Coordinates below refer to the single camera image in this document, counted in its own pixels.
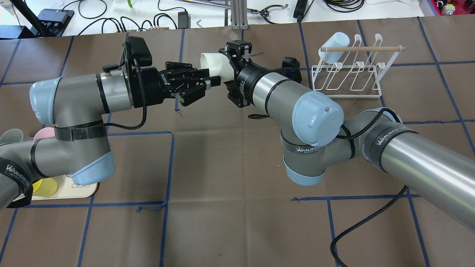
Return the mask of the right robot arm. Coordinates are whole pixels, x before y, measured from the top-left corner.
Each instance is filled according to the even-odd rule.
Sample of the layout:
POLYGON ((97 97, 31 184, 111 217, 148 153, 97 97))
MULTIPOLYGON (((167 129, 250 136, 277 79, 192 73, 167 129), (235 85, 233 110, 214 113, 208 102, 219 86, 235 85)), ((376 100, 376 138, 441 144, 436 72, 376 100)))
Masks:
POLYGON ((389 108, 344 118, 338 103, 292 80, 285 69, 255 64, 251 50, 252 44, 241 40, 219 50, 228 97, 239 108, 254 105, 280 124, 284 164, 294 183, 315 185, 327 168, 363 156, 474 230, 473 159, 424 138, 389 108))

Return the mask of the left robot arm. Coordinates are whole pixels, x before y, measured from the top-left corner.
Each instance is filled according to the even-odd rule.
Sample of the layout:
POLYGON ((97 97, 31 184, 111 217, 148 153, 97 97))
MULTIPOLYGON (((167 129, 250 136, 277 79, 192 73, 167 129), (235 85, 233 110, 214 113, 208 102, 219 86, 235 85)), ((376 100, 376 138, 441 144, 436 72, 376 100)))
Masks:
POLYGON ((41 179, 69 175, 81 186, 104 181, 115 171, 107 127, 141 128, 148 106, 168 98, 187 106, 220 84, 207 68, 166 62, 158 71, 139 59, 104 66, 99 74, 34 83, 31 107, 55 135, 1 144, 1 209, 31 204, 33 184, 41 179))

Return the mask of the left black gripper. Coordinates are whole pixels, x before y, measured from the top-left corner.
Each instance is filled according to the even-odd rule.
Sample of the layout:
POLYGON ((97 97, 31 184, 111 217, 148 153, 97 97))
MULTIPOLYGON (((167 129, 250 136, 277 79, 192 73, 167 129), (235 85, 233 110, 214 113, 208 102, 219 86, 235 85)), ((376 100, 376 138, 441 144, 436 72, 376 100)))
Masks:
POLYGON ((138 70, 128 76, 132 106, 142 108, 159 105, 165 99, 178 99, 182 106, 189 106, 205 96, 210 87, 221 84, 220 76, 208 77, 208 69, 194 68, 189 63, 166 62, 166 68, 141 67, 142 82, 138 70))

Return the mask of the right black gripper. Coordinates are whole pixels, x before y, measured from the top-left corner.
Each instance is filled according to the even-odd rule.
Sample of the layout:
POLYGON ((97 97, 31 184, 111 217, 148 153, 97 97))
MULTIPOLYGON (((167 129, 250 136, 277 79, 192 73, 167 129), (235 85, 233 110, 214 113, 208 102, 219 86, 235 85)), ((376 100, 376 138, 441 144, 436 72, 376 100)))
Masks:
POLYGON ((230 81, 224 81, 224 78, 221 80, 227 87, 229 100, 238 108, 254 103, 254 86, 266 71, 265 67, 252 61, 251 51, 252 44, 242 40, 229 41, 224 48, 219 49, 219 53, 227 58, 225 66, 231 66, 232 70, 230 81))

